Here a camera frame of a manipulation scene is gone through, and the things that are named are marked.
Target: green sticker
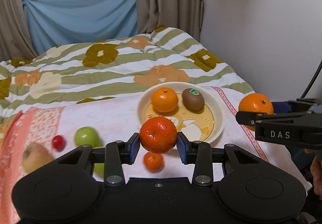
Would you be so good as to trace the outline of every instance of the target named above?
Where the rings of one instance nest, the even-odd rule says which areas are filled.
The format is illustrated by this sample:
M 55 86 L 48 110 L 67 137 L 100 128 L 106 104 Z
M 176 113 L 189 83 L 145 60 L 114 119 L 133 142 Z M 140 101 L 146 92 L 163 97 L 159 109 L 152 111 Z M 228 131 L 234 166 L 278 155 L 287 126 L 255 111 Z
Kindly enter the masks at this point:
M 199 91 L 197 91 L 196 89 L 191 89 L 190 93 L 194 95 L 199 95 Z

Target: yellow pear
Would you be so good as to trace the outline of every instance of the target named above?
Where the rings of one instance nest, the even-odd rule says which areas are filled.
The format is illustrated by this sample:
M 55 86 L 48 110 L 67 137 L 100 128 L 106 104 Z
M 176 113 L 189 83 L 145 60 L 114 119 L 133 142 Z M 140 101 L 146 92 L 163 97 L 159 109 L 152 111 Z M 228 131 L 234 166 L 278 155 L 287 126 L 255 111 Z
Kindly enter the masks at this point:
M 30 143 L 22 153 L 22 167 L 28 174 L 53 160 L 49 152 L 36 142 Z

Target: silver screw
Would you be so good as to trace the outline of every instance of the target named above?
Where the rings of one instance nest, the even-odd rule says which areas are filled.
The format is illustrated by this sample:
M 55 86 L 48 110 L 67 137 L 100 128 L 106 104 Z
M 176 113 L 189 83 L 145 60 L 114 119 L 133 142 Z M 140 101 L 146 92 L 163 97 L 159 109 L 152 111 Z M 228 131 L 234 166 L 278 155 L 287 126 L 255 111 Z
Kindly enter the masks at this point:
M 199 175 L 199 176 L 195 177 L 194 180 L 200 184 L 206 184 L 211 181 L 211 178 L 206 175 Z
M 119 175 L 111 175 L 106 178 L 106 181 L 111 184 L 120 183 L 122 181 L 122 177 Z
M 156 183 L 154 183 L 154 186 L 155 186 L 156 188 L 161 188 L 161 187 L 163 186 L 163 184 L 162 184 L 162 183 L 160 183 L 160 182 L 156 182 Z

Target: blue sheet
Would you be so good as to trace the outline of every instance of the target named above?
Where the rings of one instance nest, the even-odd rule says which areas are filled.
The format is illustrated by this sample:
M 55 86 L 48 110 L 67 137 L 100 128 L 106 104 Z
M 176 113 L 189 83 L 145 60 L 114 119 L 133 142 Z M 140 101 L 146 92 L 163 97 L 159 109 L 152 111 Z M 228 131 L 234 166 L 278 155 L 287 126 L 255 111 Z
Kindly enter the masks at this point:
M 64 44 L 137 34 L 135 0 L 24 0 L 38 54 Z

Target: white cloth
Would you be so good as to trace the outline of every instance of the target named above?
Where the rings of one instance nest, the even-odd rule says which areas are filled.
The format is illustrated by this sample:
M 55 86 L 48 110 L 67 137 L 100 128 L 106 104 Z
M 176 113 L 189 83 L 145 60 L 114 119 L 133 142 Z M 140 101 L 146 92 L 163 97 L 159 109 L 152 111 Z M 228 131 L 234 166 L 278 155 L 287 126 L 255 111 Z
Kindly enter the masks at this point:
M 212 147 L 223 148 L 227 143 L 233 143 L 250 153 L 261 157 L 292 174 L 299 179 L 308 191 L 311 185 L 301 175 L 291 160 L 288 150 L 282 146 L 272 143 L 255 141 L 252 133 L 244 126 L 239 125 L 234 116 L 238 104 L 244 95 L 232 89 L 204 87 L 218 101 L 224 114 L 224 130 L 221 136 L 215 140 Z M 78 105 L 66 106 L 61 114 L 61 120 L 57 128 L 57 134 L 67 138 L 67 146 L 63 153 L 74 149 L 74 134 L 77 129 L 91 126 L 97 130 L 103 145 L 115 140 L 127 141 L 134 132 L 139 132 L 139 122 L 136 117 L 136 105 L 140 94 L 129 97 L 119 97 L 105 101 L 90 102 Z M 133 165 L 123 165 L 126 181 L 130 177 L 168 178 L 188 177 L 191 181 L 194 165 L 181 163 L 178 151 L 173 149 L 164 154 L 165 168 L 160 173 L 150 173 L 144 167 L 142 158 L 146 153 L 140 148 L 136 161 Z M 223 178 L 221 164 L 213 164 L 214 181 Z

